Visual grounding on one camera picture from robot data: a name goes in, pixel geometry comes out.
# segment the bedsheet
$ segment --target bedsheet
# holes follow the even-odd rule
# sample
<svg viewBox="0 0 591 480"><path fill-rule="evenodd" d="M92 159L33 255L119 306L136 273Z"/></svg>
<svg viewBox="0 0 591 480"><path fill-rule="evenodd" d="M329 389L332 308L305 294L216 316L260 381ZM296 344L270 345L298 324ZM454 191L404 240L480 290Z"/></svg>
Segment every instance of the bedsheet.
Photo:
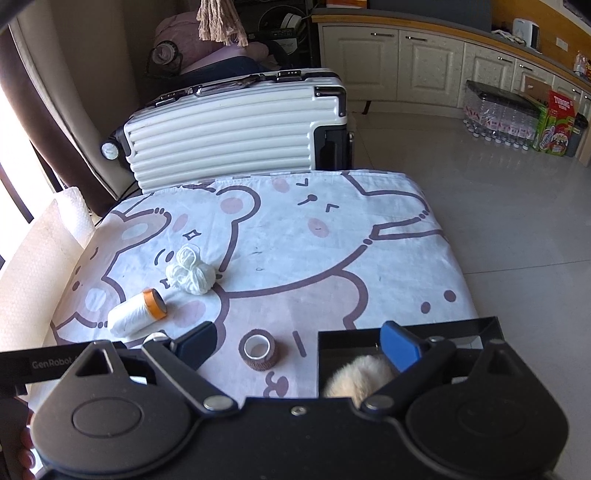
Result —
<svg viewBox="0 0 591 480"><path fill-rule="evenodd" d="M200 248L217 282L204 296L168 285L184 244ZM216 352L199 373L246 396L317 395L322 330L462 320L476 316L462 272L420 188L400 173L320 172L201 181L134 197L110 214L86 248L53 316L58 344L113 338L107 312L154 287L175 338L214 322ZM256 372L238 343L273 335L280 360Z"/></svg>

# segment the thread spool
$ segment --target thread spool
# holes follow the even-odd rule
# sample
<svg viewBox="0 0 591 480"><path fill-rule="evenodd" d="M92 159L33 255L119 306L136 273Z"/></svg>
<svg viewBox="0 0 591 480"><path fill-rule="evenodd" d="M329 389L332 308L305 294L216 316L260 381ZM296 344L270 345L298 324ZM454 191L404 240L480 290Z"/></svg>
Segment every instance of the thread spool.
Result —
<svg viewBox="0 0 591 480"><path fill-rule="evenodd" d="M154 288L120 303L107 315L109 331L117 338L128 338L164 317L166 304Z"/></svg>

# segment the pink cheek print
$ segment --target pink cheek print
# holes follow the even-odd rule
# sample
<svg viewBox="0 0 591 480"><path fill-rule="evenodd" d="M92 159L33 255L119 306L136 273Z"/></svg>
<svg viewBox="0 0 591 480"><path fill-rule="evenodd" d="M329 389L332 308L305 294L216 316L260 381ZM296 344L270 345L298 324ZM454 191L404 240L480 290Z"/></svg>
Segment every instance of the pink cheek print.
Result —
<svg viewBox="0 0 591 480"><path fill-rule="evenodd" d="M121 234L122 240L129 240L130 238L134 238L136 236L140 236L145 233L150 226L147 223L138 223L137 225L130 226L127 230L125 230Z"/></svg>
<svg viewBox="0 0 591 480"><path fill-rule="evenodd" d="M330 233L328 226L326 226L322 220L317 218L311 218L308 220L308 228L310 229L310 232L318 238L326 238Z"/></svg>
<svg viewBox="0 0 591 480"><path fill-rule="evenodd" d="M286 179L273 179L273 188L280 193L287 193L290 191L290 186Z"/></svg>
<svg viewBox="0 0 591 480"><path fill-rule="evenodd" d="M243 207L244 204L242 203L242 200L236 197L224 199L220 204L222 211L228 215L234 215L235 213L240 212Z"/></svg>
<svg viewBox="0 0 591 480"><path fill-rule="evenodd" d="M188 219L189 219L189 216L186 213L180 215L173 225L173 232L176 233L181 228L183 228L187 224Z"/></svg>
<svg viewBox="0 0 591 480"><path fill-rule="evenodd" d="M203 315L205 304L200 300L194 300L176 309L171 318L177 327L190 327L196 325Z"/></svg>
<svg viewBox="0 0 591 480"><path fill-rule="evenodd" d="M84 303L90 312L98 312L107 299L107 293L100 288L91 288L86 294Z"/></svg>

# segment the blue gripper pad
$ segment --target blue gripper pad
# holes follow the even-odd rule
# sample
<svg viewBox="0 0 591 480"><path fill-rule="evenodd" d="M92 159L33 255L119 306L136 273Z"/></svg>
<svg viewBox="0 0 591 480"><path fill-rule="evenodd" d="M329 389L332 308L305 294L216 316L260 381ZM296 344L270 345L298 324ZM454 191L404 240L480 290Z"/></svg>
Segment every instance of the blue gripper pad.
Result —
<svg viewBox="0 0 591 480"><path fill-rule="evenodd" d="M427 349L426 341L392 321L382 325L379 342L382 352L399 372L404 372L418 361Z"/></svg>

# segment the cable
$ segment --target cable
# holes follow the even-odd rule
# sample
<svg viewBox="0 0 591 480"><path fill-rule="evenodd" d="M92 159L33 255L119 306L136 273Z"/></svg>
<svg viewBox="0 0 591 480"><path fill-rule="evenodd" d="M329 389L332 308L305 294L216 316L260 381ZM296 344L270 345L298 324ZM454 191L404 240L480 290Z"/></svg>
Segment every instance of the cable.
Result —
<svg viewBox="0 0 591 480"><path fill-rule="evenodd" d="M133 195L135 192L137 192L137 191L141 190L141 188L140 188L140 187L137 187L137 188L136 188L136 189L135 189L133 192L129 192L129 193L127 193L127 192L129 191L129 189L135 185L135 183L136 183L136 182L133 182L133 183L132 183L132 184L131 184L129 187L127 187L127 188L126 188L126 189L123 191L123 193L121 194L121 197L119 197L119 198L117 199L117 201L115 202L115 204L114 204L114 205L113 205L113 206L112 206L112 207L109 209L109 211L108 211L108 212L107 212L107 213L104 215L104 217L102 217L102 218L101 218L101 219L100 219L98 222L96 222L96 223L95 223L95 227L99 226L99 225L102 223L102 221L105 219L105 217L106 217L108 214L110 214L110 213L111 213L111 211L112 211L112 210L113 210L115 207L117 207L117 206L118 206L118 205L119 205L121 202L124 202L125 200L127 200L128 198L130 198L130 197L131 197L131 196L132 196L132 195Z"/></svg>

